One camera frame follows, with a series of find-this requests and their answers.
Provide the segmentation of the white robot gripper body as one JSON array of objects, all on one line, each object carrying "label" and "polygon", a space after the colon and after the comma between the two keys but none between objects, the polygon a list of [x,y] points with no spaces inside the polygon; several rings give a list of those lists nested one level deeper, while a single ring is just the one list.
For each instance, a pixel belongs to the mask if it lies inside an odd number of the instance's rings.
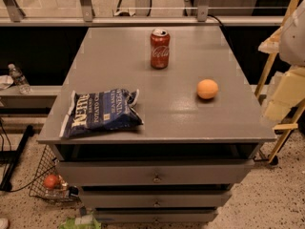
[{"label": "white robot gripper body", "polygon": [[305,66],[305,1],[301,2],[283,26],[279,57],[291,65]]}]

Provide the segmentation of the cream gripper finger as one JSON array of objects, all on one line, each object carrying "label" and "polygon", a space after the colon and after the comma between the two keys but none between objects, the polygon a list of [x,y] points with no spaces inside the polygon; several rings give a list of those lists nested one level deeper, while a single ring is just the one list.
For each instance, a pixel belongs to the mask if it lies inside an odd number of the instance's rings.
[{"label": "cream gripper finger", "polygon": [[262,115],[270,121],[280,122],[304,98],[304,67],[292,66],[285,73],[276,72],[262,104]]}]

